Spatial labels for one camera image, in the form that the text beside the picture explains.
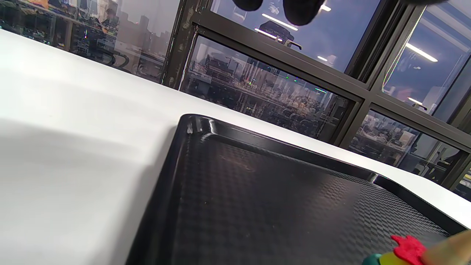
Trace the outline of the person's left hand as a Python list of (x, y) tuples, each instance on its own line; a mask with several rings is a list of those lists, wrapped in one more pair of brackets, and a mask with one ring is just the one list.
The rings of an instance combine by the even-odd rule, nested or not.
[[(263, 4), (262, 0), (234, 0), (235, 6), (244, 11), (256, 11)], [(294, 25), (309, 24), (325, 4), (324, 0), (283, 0), (286, 19)]]

